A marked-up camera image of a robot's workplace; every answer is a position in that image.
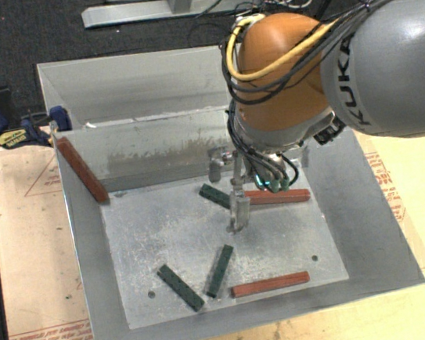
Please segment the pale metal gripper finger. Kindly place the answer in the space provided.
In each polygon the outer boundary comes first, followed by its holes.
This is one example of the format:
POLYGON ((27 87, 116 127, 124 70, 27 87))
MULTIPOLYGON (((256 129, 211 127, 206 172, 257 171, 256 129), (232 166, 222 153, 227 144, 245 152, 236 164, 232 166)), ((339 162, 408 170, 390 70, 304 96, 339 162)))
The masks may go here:
POLYGON ((216 146, 207 152, 209 167, 208 179, 211 183, 219 182, 222 178, 221 171, 233 161, 233 152, 228 146, 216 146))
POLYGON ((227 231, 231 233, 240 232, 249 223, 250 198, 242 190, 232 190, 229 200, 230 220, 227 231))

